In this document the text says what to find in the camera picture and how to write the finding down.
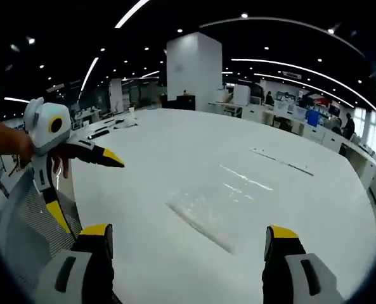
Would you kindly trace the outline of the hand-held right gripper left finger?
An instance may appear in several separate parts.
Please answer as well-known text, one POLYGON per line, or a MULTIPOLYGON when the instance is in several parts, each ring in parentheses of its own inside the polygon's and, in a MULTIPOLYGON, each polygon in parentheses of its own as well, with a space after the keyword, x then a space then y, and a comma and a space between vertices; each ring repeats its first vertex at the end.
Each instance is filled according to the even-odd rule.
POLYGON ((43 268, 35 303, 113 303, 112 224, 89 226, 43 268))

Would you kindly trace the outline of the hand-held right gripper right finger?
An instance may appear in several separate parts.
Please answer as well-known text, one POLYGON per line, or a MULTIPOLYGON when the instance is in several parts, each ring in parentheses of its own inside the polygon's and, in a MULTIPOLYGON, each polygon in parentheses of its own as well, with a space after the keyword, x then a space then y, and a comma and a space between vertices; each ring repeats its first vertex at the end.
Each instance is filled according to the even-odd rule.
POLYGON ((262 282, 264 303, 344 302, 334 273, 294 231, 276 225, 266 228, 262 282))

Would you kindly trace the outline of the person's left hand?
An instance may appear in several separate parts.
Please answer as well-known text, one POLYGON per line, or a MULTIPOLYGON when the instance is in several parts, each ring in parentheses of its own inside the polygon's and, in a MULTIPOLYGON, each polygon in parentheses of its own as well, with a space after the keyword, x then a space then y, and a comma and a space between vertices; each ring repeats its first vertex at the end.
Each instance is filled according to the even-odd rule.
POLYGON ((53 161, 53 173, 57 174, 62 168, 62 174, 65 179, 68 178, 69 173, 69 158, 64 151, 56 150, 52 152, 51 159, 53 161))

